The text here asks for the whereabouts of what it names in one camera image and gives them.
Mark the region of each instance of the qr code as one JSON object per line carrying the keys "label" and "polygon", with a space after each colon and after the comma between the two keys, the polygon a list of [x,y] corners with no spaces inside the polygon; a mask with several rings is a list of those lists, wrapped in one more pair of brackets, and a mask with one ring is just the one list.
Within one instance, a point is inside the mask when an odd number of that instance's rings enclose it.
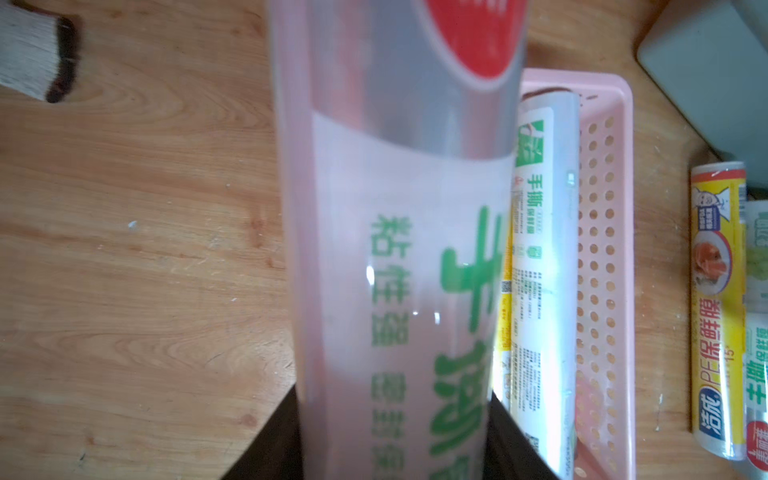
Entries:
{"label": "qr code", "polygon": [[531,446],[536,451],[536,453],[538,453],[538,439],[533,435],[529,435],[527,433],[524,433],[523,435],[525,435],[525,438],[528,440],[528,442],[531,443]]}

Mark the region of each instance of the red circular label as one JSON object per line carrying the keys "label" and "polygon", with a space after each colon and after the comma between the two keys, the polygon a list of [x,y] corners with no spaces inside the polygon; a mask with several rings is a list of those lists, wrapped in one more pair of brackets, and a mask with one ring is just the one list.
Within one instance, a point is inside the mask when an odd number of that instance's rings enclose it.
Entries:
{"label": "red circular label", "polygon": [[520,42],[527,0],[425,0],[448,48],[470,71],[495,78]]}
{"label": "red circular label", "polygon": [[768,423],[750,422],[746,426],[746,456],[752,465],[768,472]]}

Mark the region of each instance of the cartoon logo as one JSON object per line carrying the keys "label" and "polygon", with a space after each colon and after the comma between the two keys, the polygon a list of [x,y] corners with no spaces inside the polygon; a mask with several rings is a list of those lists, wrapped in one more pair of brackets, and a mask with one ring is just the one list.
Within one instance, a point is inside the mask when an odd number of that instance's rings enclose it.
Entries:
{"label": "cartoon logo", "polygon": [[703,192],[694,187],[691,191],[691,204],[698,208],[717,208],[720,216],[730,222],[730,187],[725,187],[718,194]]}

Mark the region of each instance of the blue logo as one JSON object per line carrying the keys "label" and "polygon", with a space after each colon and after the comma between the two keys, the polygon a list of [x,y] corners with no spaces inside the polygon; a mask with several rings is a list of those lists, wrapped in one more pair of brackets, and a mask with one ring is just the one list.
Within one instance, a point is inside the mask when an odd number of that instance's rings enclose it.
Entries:
{"label": "blue logo", "polygon": [[699,231],[720,231],[720,210],[717,205],[712,207],[698,207],[699,210]]}
{"label": "blue logo", "polygon": [[705,386],[699,391],[699,430],[714,439],[725,439],[723,397],[712,387]]}

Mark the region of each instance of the transparent plastic film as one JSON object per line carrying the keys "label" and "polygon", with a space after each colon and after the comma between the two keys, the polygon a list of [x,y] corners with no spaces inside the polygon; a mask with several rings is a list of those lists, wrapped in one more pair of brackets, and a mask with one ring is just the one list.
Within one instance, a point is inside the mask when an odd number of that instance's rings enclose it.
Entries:
{"label": "transparent plastic film", "polygon": [[270,2],[306,478],[482,476],[525,6]]}

